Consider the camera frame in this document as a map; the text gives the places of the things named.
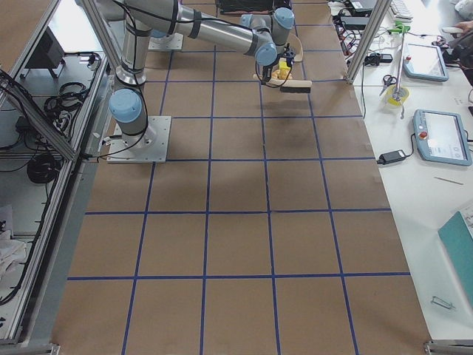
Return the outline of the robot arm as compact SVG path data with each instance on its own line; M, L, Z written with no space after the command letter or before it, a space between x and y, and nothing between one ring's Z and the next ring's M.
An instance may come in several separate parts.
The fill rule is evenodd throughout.
M168 42L174 37L172 34L164 33L159 30L152 30L150 36L150 39L155 42Z
M105 1L103 16L107 21L123 20L126 24L121 63L115 71L123 85L112 95L109 108L121 130L125 150L139 150L153 143L141 87L146 77L144 67L152 32L162 37L182 36L218 44L254 58L262 68L259 80L269 87L287 89L290 74L280 79L272 76L281 60L293 63L287 42L293 29L293 11L280 7L263 15L244 14L235 24L178 1Z

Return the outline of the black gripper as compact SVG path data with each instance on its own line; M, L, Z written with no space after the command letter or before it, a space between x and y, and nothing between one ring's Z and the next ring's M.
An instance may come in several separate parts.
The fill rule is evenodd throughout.
M263 66L260 75L260 81L263 85L269 85L272 80L273 64Z

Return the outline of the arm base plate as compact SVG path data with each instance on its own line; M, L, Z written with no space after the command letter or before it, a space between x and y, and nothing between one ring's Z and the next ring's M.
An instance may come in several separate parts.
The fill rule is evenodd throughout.
M144 136L128 136L115 124L115 135L106 160L108 163L164 163L169 147L171 116L149 116Z
M151 51L181 51L183 48L183 35L175 33L174 37L168 42L155 42L150 39L149 50Z

